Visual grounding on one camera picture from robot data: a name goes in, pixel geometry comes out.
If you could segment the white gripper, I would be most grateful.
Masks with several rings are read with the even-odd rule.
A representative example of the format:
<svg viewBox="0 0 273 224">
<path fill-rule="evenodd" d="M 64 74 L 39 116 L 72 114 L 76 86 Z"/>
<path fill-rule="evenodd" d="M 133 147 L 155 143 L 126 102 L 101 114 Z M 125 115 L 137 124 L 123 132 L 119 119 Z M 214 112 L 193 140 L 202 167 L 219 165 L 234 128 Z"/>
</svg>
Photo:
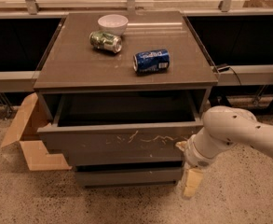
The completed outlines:
<svg viewBox="0 0 273 224">
<path fill-rule="evenodd" d="M 201 169 L 211 166 L 215 158 L 207 158 L 200 154 L 195 147 L 195 135 L 193 134 L 187 141 L 179 141 L 175 144 L 184 152 L 186 165 L 184 167 L 184 191 L 185 198 L 192 198 L 202 179 L 203 171 Z"/>
</svg>

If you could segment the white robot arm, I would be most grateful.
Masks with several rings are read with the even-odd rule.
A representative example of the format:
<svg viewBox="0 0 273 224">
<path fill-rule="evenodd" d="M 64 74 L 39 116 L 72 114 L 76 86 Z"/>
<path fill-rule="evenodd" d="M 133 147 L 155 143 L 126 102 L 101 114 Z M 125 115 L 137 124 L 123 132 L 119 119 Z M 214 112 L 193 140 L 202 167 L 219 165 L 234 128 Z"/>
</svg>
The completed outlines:
<svg viewBox="0 0 273 224">
<path fill-rule="evenodd" d="M 185 198 L 195 195 L 203 169 L 236 144 L 251 146 L 273 159 L 273 125 L 259 122 L 252 112 L 218 105 L 203 114 L 202 123 L 197 134 L 175 144 L 185 157 Z"/>
</svg>

